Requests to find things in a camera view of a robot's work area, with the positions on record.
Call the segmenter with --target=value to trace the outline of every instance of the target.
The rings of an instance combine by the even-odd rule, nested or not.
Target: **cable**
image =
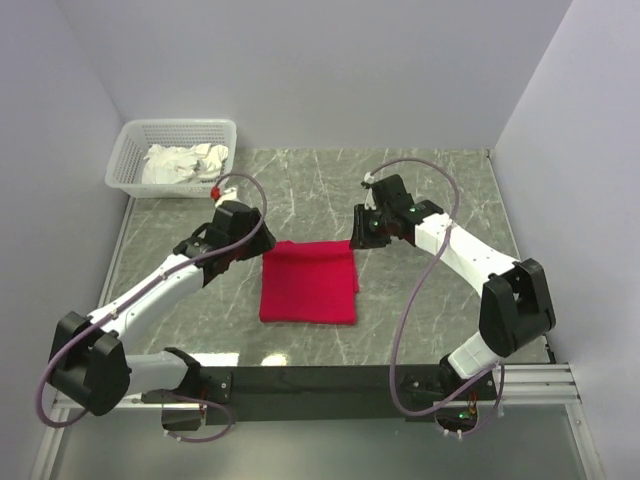
[[[247,175],[245,173],[239,173],[239,172],[230,172],[230,173],[226,173],[224,175],[221,175],[220,177],[218,177],[218,179],[216,180],[215,185],[213,186],[213,188],[217,187],[218,185],[220,185],[220,183],[229,178],[229,177],[243,177],[246,178],[247,180],[249,180],[251,183],[253,183],[256,187],[256,189],[258,190],[258,193],[260,193],[260,196],[262,197],[262,215],[260,216],[260,219],[258,220],[258,223],[256,224],[255,227],[253,227],[253,229],[247,234],[245,235],[243,238],[241,238],[240,240],[238,240],[237,242],[232,243],[231,245],[227,245],[226,247],[222,247],[219,248],[217,250],[213,250],[211,252],[207,252],[207,253],[203,253],[201,255],[198,255],[196,257],[190,258],[188,260],[185,260],[184,262],[181,262],[173,267],[171,267],[170,269],[168,269],[165,273],[164,276],[160,276],[158,275],[157,277],[153,278],[152,280],[150,280],[146,285],[144,285],[140,290],[138,290],[134,295],[132,295],[129,299],[125,300],[124,302],[122,302],[122,304],[118,307],[117,311],[113,311],[108,313],[107,315],[105,315],[103,318],[99,319],[98,321],[96,321],[95,323],[93,323],[90,327],[88,327],[86,330],[83,330],[80,334],[78,334],[77,336],[73,337],[68,343],[66,343],[52,358],[51,360],[49,360],[49,363],[47,364],[46,368],[44,369],[44,372],[42,373],[42,376],[40,378],[40,381],[38,382],[38,387],[36,389],[36,396],[35,396],[35,406],[36,406],[36,415],[38,416],[38,418],[40,419],[40,421],[42,423],[44,423],[45,425],[47,425],[48,427],[51,428],[64,428],[64,427],[68,427],[70,425],[73,425],[75,422],[77,422],[78,420],[80,420],[82,417],[84,417],[87,414],[87,410],[83,410],[78,416],[64,421],[64,422],[56,422],[54,420],[52,420],[51,418],[49,418],[49,416],[45,413],[44,408],[42,406],[42,396],[43,396],[43,392],[45,389],[45,386],[47,384],[47,380],[49,379],[49,377],[51,376],[51,373],[53,372],[53,370],[55,369],[56,365],[58,364],[58,362],[65,356],[67,355],[67,353],[69,353],[69,351],[75,347],[78,343],[80,343],[82,340],[84,340],[87,336],[91,335],[93,332],[95,332],[96,330],[102,328],[104,325],[106,325],[108,322],[110,322],[111,320],[113,320],[114,318],[117,317],[118,315],[118,311],[123,311],[126,310],[127,308],[129,308],[130,306],[132,306],[135,302],[137,302],[138,300],[140,300],[142,297],[144,297],[147,293],[149,293],[149,291],[151,291],[156,285],[160,284],[165,278],[169,277],[170,275],[173,275],[174,273],[176,273],[179,270],[182,270],[183,268],[192,265],[196,262],[200,262],[202,260],[207,260],[211,257],[215,257],[217,255],[222,255],[225,254],[231,250],[234,250],[242,245],[244,245],[245,243],[247,243],[248,241],[250,241],[256,233],[258,233],[258,231],[260,230],[260,228],[262,227],[262,225],[264,224],[264,218],[267,215],[267,195],[264,192],[264,189],[262,188],[262,185],[260,185],[258,183],[258,181],[253,178],[250,175]],[[199,399],[187,399],[188,401],[192,401],[194,403],[200,403],[202,402],[202,400]],[[218,406],[218,404],[213,404],[213,402],[206,402],[207,405],[211,405],[214,408],[224,408],[221,405]]]
[[[449,242],[451,241],[451,231],[453,229],[456,216],[458,215],[458,209],[460,208],[460,190],[458,188],[458,184],[456,183],[455,179],[444,168],[442,168],[441,166],[429,160],[424,160],[422,158],[415,158],[415,157],[402,157],[402,158],[397,158],[395,160],[390,160],[376,167],[367,175],[365,175],[365,179],[367,178],[371,179],[373,175],[375,175],[380,170],[390,165],[394,165],[396,163],[405,163],[405,162],[421,163],[423,165],[433,168],[449,181],[449,184],[453,189],[453,207],[451,209],[451,214],[449,215],[450,222],[447,225],[447,228],[445,229],[444,240],[442,242],[442,245],[436,252],[436,254],[433,257],[431,257],[431,259],[427,263],[427,266],[425,267],[424,272],[418,279],[418,282],[416,283],[416,285],[413,287],[413,291],[409,296],[409,300],[407,301],[407,304],[405,305],[404,310],[400,314],[400,318],[398,320],[398,326],[396,328],[396,333],[393,339],[393,346],[391,349],[391,360],[389,362],[389,388],[391,391],[391,399],[393,400],[393,404],[398,409],[398,411],[400,411],[400,413],[402,413],[407,417],[423,417],[425,415],[429,415],[443,408],[445,405],[447,405],[447,403],[451,402],[454,398],[456,398],[458,395],[463,393],[465,390],[471,387],[475,382],[477,382],[484,375],[490,372],[493,369],[493,366],[489,366],[483,369],[481,372],[477,373],[476,375],[471,377],[469,380],[467,380],[460,388],[458,388],[455,392],[453,392],[451,395],[446,397],[444,400],[424,410],[417,410],[417,411],[409,410],[405,408],[404,405],[402,405],[402,403],[400,402],[400,397],[398,396],[398,387],[396,382],[396,366],[398,363],[398,350],[400,349],[400,341],[402,339],[402,333],[404,331],[405,324],[407,323],[407,317],[409,316],[409,311],[411,310],[411,306],[413,305],[414,300],[418,296],[418,292],[420,291],[420,289],[422,288],[422,285],[424,284],[426,279],[429,277],[434,267],[436,266],[436,264],[444,254],[445,250],[449,246]],[[500,402],[500,396],[498,396],[496,400],[496,405],[494,406],[495,408],[497,408],[497,404],[499,402]]]
[[[202,438],[193,438],[193,437],[183,437],[181,435],[178,435],[175,432],[166,432],[167,435],[169,435],[172,438],[175,438],[176,440],[178,440],[179,442],[185,442],[185,443],[207,443],[207,442],[212,442],[214,440],[217,440],[223,436],[225,436],[227,434],[227,432],[229,432],[229,430],[231,430],[231,427],[233,426],[233,424],[236,422],[235,418],[233,416],[233,413],[231,413],[231,410],[229,410],[227,407],[225,407],[224,405],[220,405],[219,403],[215,403],[215,402],[210,402],[209,400],[197,400],[195,398],[191,398],[191,397],[184,397],[182,395],[177,395],[169,390],[161,390],[162,393],[164,393],[165,395],[169,395],[170,397],[175,398],[176,400],[180,400],[183,402],[199,402],[199,403],[203,403],[205,405],[207,405],[208,407],[212,407],[212,408],[216,408],[218,410],[221,410],[229,419],[229,422],[225,425],[225,427],[220,430],[218,433],[216,433],[215,435],[211,435],[210,437],[202,437]]]

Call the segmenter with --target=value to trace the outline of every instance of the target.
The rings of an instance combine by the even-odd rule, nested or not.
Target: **black mounting bar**
[[[442,400],[445,393],[439,365],[399,365],[398,392],[409,409],[424,409]],[[201,383],[181,394],[226,404],[237,421],[337,420],[402,418],[389,393],[389,366],[328,367],[201,367]],[[491,373],[462,393],[466,401],[475,391],[478,400],[494,400]],[[144,403],[174,402],[159,392],[142,396]],[[171,411],[163,417],[167,430],[199,426],[195,412]],[[433,421],[433,415],[408,421]],[[207,410],[207,424],[223,424],[221,412]]]

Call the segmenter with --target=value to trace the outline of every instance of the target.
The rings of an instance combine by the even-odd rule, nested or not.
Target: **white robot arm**
[[[435,255],[447,227],[452,227],[441,260],[478,293],[481,309],[478,331],[440,362],[449,389],[555,326],[547,281],[538,262],[520,262],[497,252],[452,224],[434,203],[414,202],[399,175],[363,182],[363,186],[370,189],[373,204],[368,196],[367,205],[354,208],[354,249],[381,248],[395,236]]]

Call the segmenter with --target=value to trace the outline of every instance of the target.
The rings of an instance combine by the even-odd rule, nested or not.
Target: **white wall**
[[[495,169],[523,255],[547,270],[611,479],[640,456],[640,3],[574,0],[500,137]]]
[[[55,325],[95,306],[122,219],[121,121],[53,1],[2,2],[0,65],[0,476],[25,479]]]
[[[244,146],[493,147],[570,0],[58,0],[126,119]]]

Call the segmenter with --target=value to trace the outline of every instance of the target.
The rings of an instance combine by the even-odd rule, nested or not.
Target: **glass panel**
[[[52,478],[585,478],[563,406],[505,413],[462,442],[433,424],[390,419],[243,423],[212,444],[189,445],[163,437],[158,410],[115,410],[65,432]]]

